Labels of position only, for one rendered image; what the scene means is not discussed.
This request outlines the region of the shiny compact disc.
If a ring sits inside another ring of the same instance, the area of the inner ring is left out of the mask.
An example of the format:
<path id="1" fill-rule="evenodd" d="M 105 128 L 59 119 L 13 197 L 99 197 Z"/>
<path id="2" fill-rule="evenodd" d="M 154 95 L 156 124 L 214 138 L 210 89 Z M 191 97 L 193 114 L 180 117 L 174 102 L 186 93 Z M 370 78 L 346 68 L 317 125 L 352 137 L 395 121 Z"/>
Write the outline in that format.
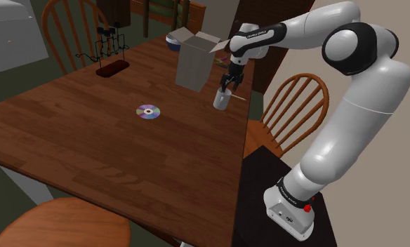
<path id="1" fill-rule="evenodd" d="M 154 105 L 141 105 L 135 112 L 142 119 L 156 119 L 160 115 L 160 109 Z"/>

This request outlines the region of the brown wooden table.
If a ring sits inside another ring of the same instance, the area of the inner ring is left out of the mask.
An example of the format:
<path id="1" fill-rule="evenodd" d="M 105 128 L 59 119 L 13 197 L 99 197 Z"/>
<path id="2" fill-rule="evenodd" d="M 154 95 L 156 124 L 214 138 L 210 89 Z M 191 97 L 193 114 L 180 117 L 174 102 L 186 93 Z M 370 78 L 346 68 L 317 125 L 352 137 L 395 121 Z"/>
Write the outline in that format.
<path id="1" fill-rule="evenodd" d="M 176 85 L 164 37 L 109 78 L 89 65 L 0 102 L 0 165 L 195 247 L 231 247 L 254 63 L 223 111 L 223 68 Z M 136 114 L 160 109 L 156 119 Z"/>

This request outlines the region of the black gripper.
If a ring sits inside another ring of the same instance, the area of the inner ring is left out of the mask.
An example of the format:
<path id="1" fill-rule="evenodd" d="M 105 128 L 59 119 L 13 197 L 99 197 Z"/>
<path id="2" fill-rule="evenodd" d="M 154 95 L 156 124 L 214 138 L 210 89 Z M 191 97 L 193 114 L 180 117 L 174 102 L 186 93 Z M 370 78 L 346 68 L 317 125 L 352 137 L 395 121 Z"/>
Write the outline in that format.
<path id="1" fill-rule="evenodd" d="M 231 62 L 228 66 L 228 73 L 227 76 L 222 76 L 220 80 L 220 88 L 222 92 L 225 92 L 227 85 L 234 79 L 234 85 L 232 87 L 233 91 L 236 91 L 239 85 L 243 81 L 243 77 L 241 76 L 244 71 L 243 65 L 238 65 L 236 63 Z"/>

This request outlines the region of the dark robot stand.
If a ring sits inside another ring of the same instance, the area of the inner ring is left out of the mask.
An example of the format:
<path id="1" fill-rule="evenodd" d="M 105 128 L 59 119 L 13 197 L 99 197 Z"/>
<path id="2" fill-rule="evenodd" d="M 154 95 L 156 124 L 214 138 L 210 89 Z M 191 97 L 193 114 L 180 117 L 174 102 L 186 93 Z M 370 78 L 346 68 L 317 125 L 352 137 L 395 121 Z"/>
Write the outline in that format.
<path id="1" fill-rule="evenodd" d="M 315 225 L 305 241 L 298 241 L 267 216 L 264 191 L 290 170 L 264 146 L 243 159 L 232 247 L 338 247 L 321 193 L 314 196 Z"/>

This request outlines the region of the dark brown cabinet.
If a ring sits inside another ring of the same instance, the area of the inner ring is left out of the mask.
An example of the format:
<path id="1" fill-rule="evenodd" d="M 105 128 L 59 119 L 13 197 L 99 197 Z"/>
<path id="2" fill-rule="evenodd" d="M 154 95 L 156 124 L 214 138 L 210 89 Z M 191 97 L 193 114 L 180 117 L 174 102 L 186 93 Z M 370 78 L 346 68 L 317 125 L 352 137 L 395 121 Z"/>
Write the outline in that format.
<path id="1" fill-rule="evenodd" d="M 114 26 L 115 23 L 119 23 L 120 28 L 131 25 L 130 0 L 96 0 L 96 5 L 109 26 Z"/>

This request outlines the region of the open grey cardboard box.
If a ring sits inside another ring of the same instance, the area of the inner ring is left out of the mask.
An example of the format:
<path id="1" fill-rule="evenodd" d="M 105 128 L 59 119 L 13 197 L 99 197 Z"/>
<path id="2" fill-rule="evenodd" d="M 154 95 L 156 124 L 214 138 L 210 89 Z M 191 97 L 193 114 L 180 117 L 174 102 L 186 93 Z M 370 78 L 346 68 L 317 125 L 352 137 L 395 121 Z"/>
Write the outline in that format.
<path id="1" fill-rule="evenodd" d="M 176 85 L 200 92 L 209 79 L 216 51 L 223 50 L 230 40 L 221 41 L 204 32 L 193 34 L 186 27 L 169 34 L 180 43 Z"/>

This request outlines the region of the pale grey cabinet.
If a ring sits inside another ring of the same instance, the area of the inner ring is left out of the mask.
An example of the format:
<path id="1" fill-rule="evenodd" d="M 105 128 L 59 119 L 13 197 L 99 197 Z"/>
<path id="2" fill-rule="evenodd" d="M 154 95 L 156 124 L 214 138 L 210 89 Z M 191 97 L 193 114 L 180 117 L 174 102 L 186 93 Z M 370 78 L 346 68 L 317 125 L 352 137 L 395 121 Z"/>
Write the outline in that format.
<path id="1" fill-rule="evenodd" d="M 0 72 L 47 57 L 32 0 L 0 0 Z"/>

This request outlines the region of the dark chair with green back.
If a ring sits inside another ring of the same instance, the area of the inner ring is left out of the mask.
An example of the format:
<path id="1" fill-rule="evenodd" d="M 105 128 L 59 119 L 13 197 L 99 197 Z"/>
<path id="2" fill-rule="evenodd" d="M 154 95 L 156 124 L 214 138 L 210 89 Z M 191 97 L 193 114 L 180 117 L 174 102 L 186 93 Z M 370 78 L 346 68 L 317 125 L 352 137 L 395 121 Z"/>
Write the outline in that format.
<path id="1" fill-rule="evenodd" d="M 148 37 L 150 13 L 171 19 L 171 30 L 187 27 L 190 0 L 143 0 L 143 36 Z"/>

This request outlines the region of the blue and white bowl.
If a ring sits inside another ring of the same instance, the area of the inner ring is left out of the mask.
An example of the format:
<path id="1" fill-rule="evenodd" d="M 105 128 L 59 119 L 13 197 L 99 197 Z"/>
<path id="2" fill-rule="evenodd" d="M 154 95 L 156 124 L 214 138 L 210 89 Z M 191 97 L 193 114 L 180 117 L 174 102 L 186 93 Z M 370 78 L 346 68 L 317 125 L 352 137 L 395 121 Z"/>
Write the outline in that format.
<path id="1" fill-rule="evenodd" d="M 178 52 L 181 47 L 181 43 L 170 34 L 166 35 L 166 45 L 171 51 L 175 52 Z"/>

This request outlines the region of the white cup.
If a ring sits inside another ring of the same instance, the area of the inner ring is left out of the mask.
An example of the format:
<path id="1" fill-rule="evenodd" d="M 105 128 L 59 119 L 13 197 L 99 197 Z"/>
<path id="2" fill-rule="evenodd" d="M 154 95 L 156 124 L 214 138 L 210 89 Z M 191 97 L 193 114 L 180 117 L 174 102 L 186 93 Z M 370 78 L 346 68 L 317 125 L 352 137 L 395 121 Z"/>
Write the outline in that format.
<path id="1" fill-rule="evenodd" d="M 213 106 L 217 110 L 225 110 L 227 108 L 228 102 L 230 101 L 231 95 L 231 90 L 225 89 L 223 91 L 222 88 L 219 88 L 216 92 L 216 96 L 213 101 Z"/>

